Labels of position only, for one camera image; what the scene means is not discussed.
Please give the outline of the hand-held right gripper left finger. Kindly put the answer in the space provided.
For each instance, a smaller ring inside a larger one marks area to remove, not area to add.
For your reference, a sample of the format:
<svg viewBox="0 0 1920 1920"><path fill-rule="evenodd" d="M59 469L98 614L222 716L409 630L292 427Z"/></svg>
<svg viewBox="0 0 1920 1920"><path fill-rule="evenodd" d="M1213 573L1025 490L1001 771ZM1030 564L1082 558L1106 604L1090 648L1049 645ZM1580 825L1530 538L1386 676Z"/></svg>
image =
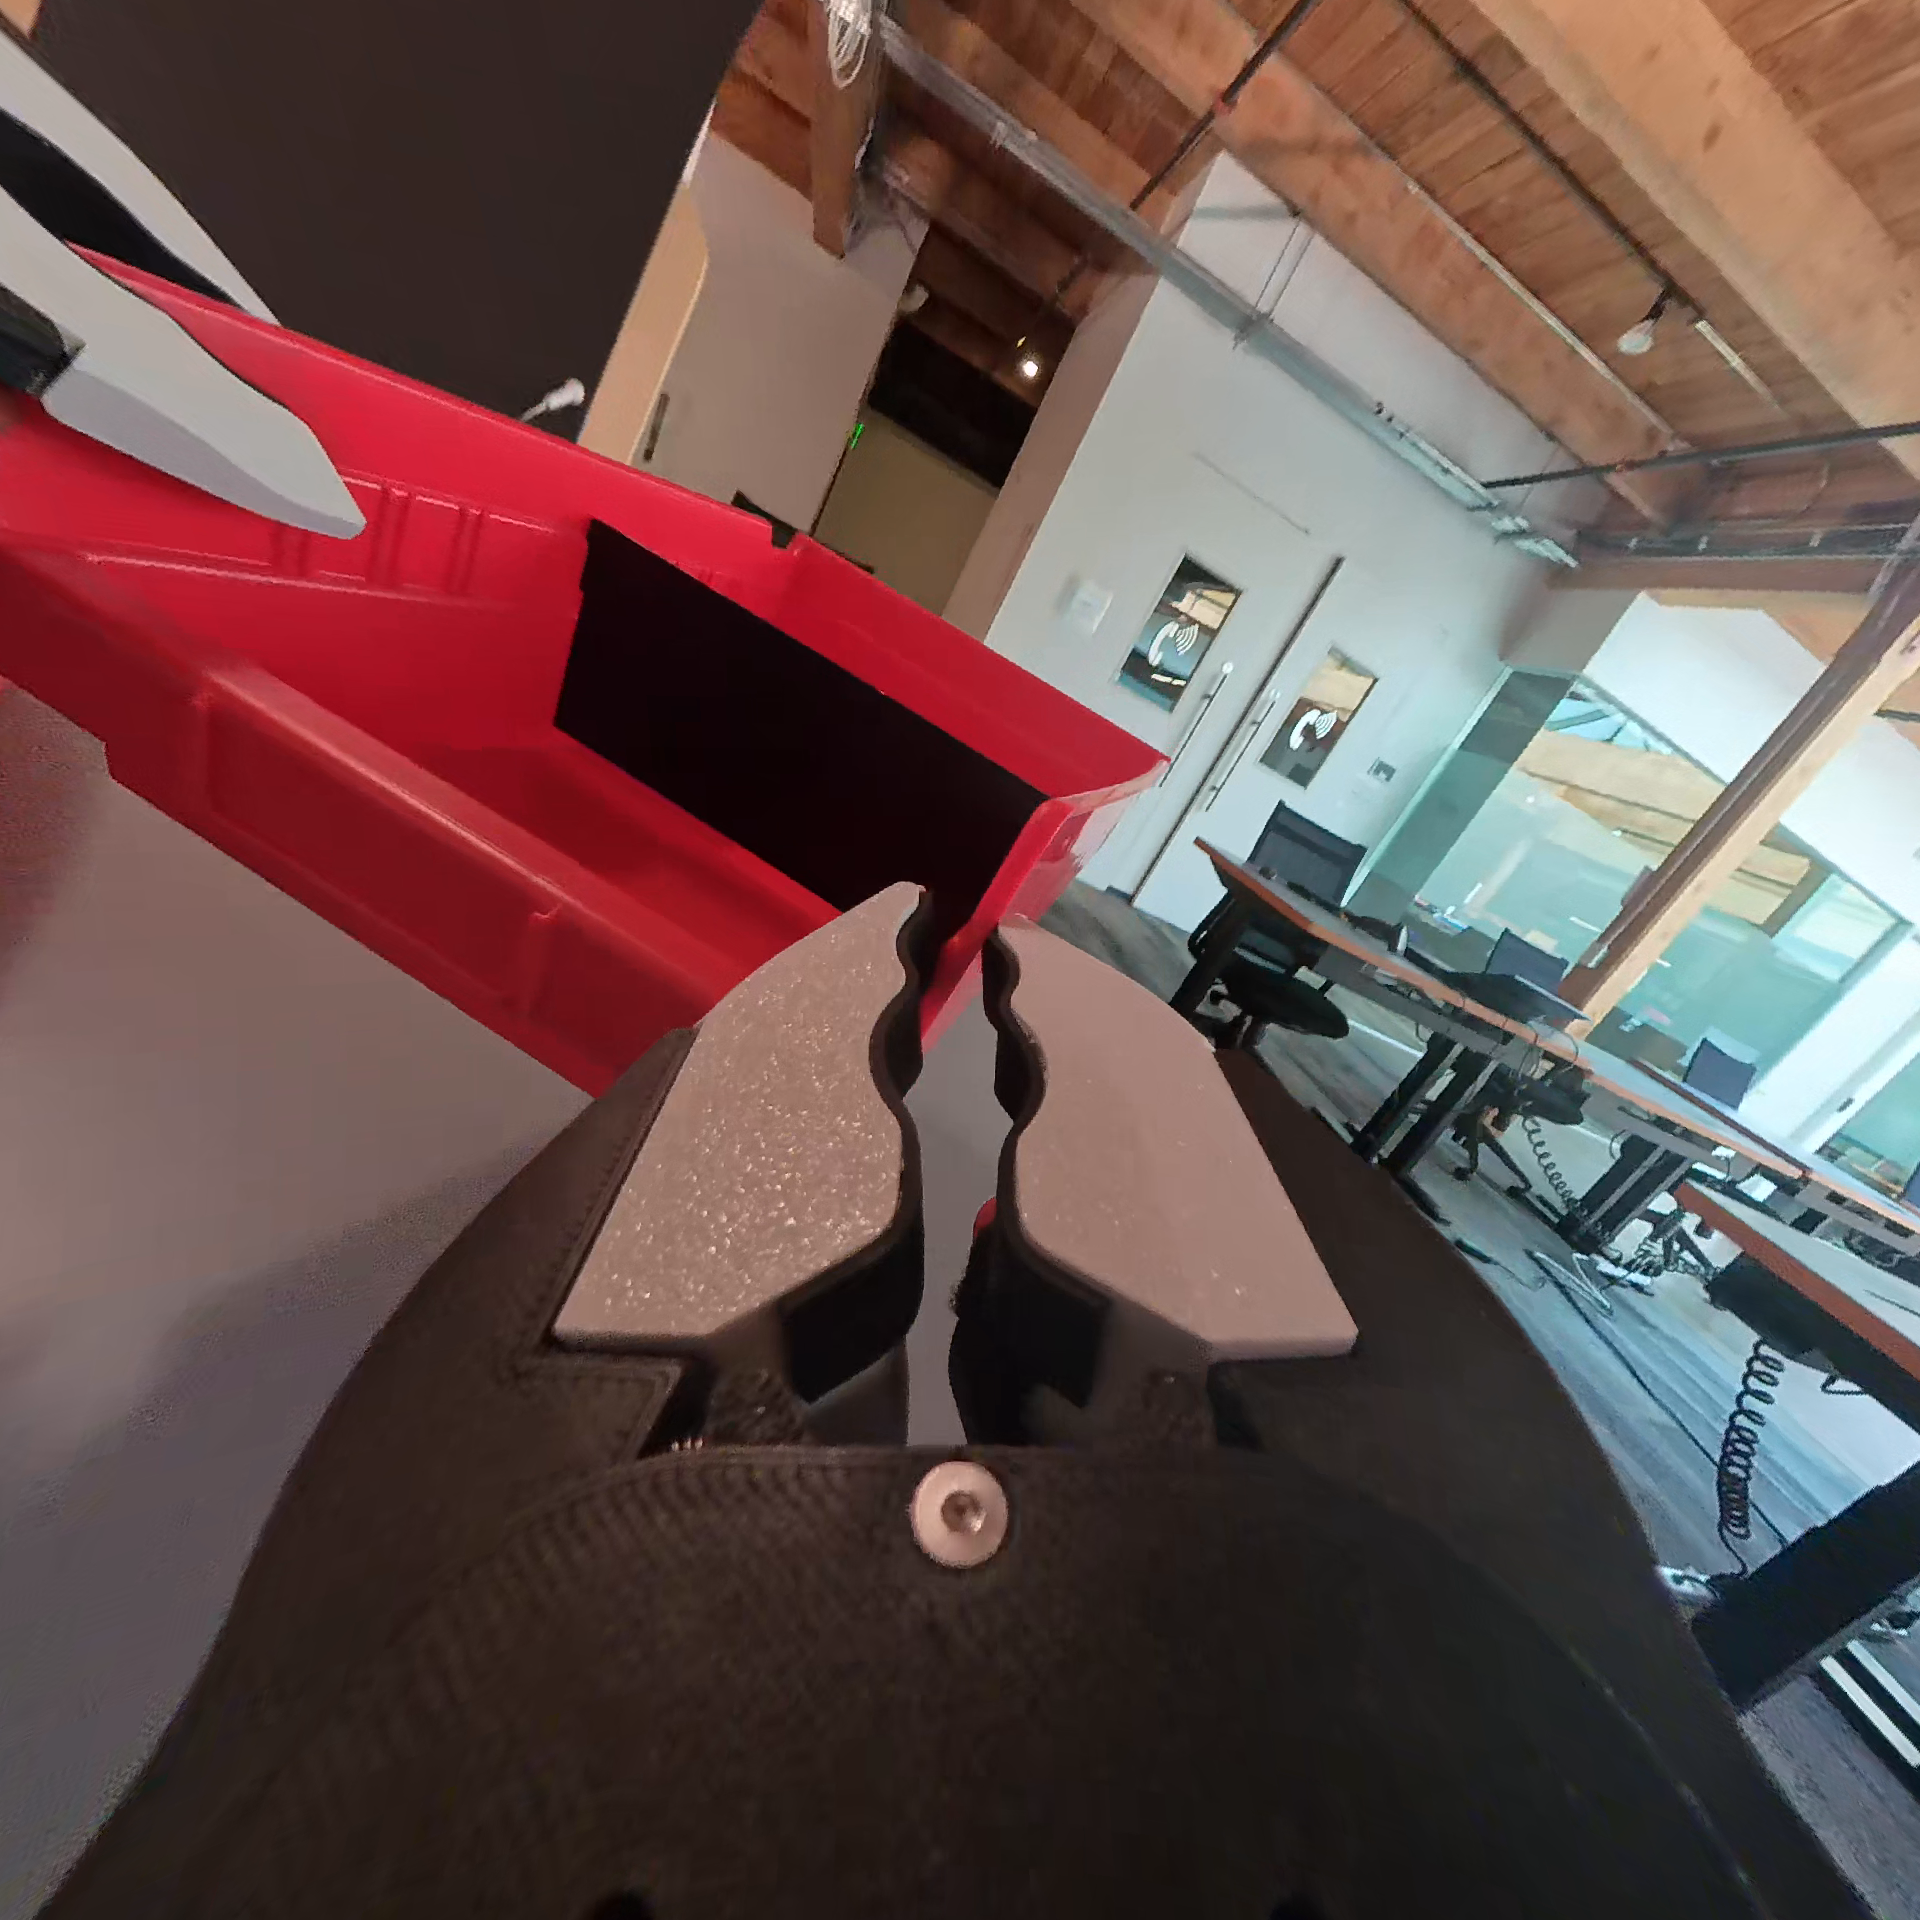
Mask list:
<svg viewBox="0 0 1920 1920"><path fill-rule="evenodd" d="M891 883L697 1025L550 1325L579 1354L697 1360L828 1402L922 1308L928 897Z"/></svg>

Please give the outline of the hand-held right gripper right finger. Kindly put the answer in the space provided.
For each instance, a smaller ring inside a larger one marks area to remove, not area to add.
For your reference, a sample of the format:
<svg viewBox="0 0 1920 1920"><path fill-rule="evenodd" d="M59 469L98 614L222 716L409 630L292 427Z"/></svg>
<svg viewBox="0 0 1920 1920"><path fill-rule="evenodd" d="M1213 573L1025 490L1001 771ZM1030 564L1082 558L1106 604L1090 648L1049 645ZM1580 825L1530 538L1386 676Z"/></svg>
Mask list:
<svg viewBox="0 0 1920 1920"><path fill-rule="evenodd" d="M1211 1444L1246 1364L1352 1357L1354 1312L1216 1052L1033 922L982 952L1010 1130L955 1292L973 1444Z"/></svg>

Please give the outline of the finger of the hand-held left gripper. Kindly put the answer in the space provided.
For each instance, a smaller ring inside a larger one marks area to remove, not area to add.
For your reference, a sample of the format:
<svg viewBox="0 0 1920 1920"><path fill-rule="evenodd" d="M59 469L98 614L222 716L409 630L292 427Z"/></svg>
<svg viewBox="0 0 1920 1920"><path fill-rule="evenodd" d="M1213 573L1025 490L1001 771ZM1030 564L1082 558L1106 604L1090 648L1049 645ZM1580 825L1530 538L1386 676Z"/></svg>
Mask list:
<svg viewBox="0 0 1920 1920"><path fill-rule="evenodd" d="M366 517L315 432L2 196L4 384L130 460L298 530Z"/></svg>
<svg viewBox="0 0 1920 1920"><path fill-rule="evenodd" d="M2 188L72 250L276 322L174 189L59 82L22 32L2 32Z"/></svg>

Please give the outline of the red plastic storage bin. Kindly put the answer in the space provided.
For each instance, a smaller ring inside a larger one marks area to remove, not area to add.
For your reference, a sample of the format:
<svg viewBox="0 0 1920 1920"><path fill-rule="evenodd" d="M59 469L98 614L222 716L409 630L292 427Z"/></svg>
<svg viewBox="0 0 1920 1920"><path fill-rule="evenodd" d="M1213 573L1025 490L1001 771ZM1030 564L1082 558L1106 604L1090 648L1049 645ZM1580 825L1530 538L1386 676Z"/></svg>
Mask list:
<svg viewBox="0 0 1920 1920"><path fill-rule="evenodd" d="M587 1092L833 907L562 734L603 521L1043 793L924 1027L1165 766L802 532L80 252L317 432L355 539L245 513L11 400L4 682L112 777Z"/></svg>

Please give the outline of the black office chair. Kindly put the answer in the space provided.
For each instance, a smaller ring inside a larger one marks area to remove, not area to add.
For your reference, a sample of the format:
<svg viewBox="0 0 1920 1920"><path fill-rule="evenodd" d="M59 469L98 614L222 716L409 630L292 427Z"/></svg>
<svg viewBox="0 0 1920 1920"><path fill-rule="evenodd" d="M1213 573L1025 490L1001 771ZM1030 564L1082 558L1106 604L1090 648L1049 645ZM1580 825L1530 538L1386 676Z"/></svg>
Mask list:
<svg viewBox="0 0 1920 1920"><path fill-rule="evenodd" d="M1564 1034L1577 1019L1577 1008L1561 995L1565 977L1569 963L1504 928L1484 969L1470 977L1470 988L1480 1004L1502 1017Z"/></svg>
<svg viewBox="0 0 1920 1920"><path fill-rule="evenodd" d="M1305 818L1286 802L1273 808L1249 856L1251 867L1265 877L1334 914L1354 885L1361 859L1357 843ZM1305 934L1286 922L1251 917L1216 979L1226 1011L1204 1019L1209 1036L1244 1052L1254 1052L1273 1027L1315 1041L1348 1038L1352 1025L1330 995L1312 993L1300 981L1302 971L1317 969L1321 955L1324 949L1309 946Z"/></svg>

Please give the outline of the black display panel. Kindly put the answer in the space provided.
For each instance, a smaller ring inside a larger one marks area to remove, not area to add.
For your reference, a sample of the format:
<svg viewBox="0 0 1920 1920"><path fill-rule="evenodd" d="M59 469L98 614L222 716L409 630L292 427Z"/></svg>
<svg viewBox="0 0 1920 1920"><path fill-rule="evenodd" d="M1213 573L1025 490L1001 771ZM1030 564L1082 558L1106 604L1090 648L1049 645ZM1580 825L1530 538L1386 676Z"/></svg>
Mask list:
<svg viewBox="0 0 1920 1920"><path fill-rule="evenodd" d="M521 416L609 370L754 13L51 2L29 43L280 322Z"/></svg>

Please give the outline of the wooden top office desk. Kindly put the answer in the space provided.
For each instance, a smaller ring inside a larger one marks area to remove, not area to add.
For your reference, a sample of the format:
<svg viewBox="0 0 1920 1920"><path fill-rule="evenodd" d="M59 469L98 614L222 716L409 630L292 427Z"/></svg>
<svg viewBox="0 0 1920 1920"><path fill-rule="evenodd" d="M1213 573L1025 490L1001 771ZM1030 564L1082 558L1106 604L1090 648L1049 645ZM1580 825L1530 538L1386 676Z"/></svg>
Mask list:
<svg viewBox="0 0 1920 1920"><path fill-rule="evenodd" d="M1713 1189L1681 1184L1676 1205L1739 1252L1710 1299L1782 1360L1813 1364L1916 1432L1916 1286L1833 1241L1787 1227ZM1718 1689L1748 1713L1856 1641L1916 1589L1918 1474L1906 1468L1835 1517L1805 1530L1694 1619Z"/></svg>
<svg viewBox="0 0 1920 1920"><path fill-rule="evenodd" d="M1885 1195L1848 1169L1802 1156L1737 1110L1668 1075L1574 1046L1573 1068L1588 1085L1588 1115L1622 1139L1619 1161L1556 1221L1580 1252L1603 1252L1660 1195L1706 1174L1713 1198L1737 1198L1786 1227L1874 1241L1892 1257L1916 1257L1916 1205Z"/></svg>
<svg viewBox="0 0 1920 1920"><path fill-rule="evenodd" d="M1352 1148L1386 1169L1433 1221L1443 1216L1410 1172L1457 1122L1468 1126L1470 1149L1477 1149L1488 1114L1526 1106L1564 1125L1581 1117L1588 1085L1573 1068L1577 1045L1564 1032L1480 1004L1470 988L1474 974L1450 971L1408 949L1404 928L1334 914L1209 841L1198 848L1224 883L1224 897L1188 938L1192 969L1171 1006L1203 1028L1226 1011L1216 979L1251 917L1286 922L1309 946L1321 946L1317 969L1308 971L1326 985L1401 1002L1406 1017L1426 1034L1425 1053L1352 1137Z"/></svg>

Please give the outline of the black bin divider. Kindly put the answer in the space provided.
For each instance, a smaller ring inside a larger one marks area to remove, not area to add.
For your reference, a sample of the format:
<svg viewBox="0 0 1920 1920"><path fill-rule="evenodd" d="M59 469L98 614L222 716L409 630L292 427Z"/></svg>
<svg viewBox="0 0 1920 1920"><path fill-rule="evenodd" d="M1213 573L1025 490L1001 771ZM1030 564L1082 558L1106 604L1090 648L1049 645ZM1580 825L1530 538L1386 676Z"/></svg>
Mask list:
<svg viewBox="0 0 1920 1920"><path fill-rule="evenodd" d="M1043 793L603 521L557 730L833 907L907 880L958 930Z"/></svg>

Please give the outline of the dark door window panel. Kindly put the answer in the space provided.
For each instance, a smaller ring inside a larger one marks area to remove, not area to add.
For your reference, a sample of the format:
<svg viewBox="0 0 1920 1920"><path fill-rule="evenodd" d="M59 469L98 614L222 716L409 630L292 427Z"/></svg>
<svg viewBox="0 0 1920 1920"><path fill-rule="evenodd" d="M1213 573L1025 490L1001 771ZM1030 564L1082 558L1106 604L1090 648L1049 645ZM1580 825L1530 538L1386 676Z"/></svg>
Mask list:
<svg viewBox="0 0 1920 1920"><path fill-rule="evenodd" d="M1144 617L1115 683L1158 712L1174 712L1238 602L1241 587L1182 558Z"/></svg>
<svg viewBox="0 0 1920 1920"><path fill-rule="evenodd" d="M1329 650L1309 673L1286 717L1269 738L1260 764L1286 785L1308 789L1377 688L1371 667Z"/></svg>

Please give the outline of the white door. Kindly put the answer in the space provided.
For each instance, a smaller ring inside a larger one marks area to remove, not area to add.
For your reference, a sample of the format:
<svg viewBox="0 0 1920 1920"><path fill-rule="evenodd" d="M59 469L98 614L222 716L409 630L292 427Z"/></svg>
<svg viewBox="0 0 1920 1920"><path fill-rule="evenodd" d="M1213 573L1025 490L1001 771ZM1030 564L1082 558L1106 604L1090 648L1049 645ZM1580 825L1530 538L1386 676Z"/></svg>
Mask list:
<svg viewBox="0 0 1920 1920"><path fill-rule="evenodd" d="M1371 667L1377 688L1320 777L1300 789L1266 773L1260 756L1333 648ZM1198 843L1246 857L1281 802L1371 852L1461 732L1484 683L1484 661L1422 596L1388 590L1356 563L1333 563L1276 662L1251 693L1232 697L1221 740L1182 756L1169 795L1126 832L1106 890L1153 920L1193 928L1216 898Z"/></svg>

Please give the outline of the wooden support post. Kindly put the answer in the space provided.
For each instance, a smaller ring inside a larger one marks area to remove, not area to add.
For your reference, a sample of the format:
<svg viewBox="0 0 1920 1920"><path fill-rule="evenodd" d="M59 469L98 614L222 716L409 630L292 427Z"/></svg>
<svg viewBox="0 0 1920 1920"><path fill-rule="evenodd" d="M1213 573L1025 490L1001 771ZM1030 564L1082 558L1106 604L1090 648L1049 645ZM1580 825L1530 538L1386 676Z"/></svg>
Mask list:
<svg viewBox="0 0 1920 1920"><path fill-rule="evenodd" d="M1637 880L1569 974L1574 1032L1590 1034L1664 955L1676 934L1770 836L1883 702L1918 667L1918 529L1908 526L1862 602L1862 614L1813 686L1770 732L1688 834Z"/></svg>

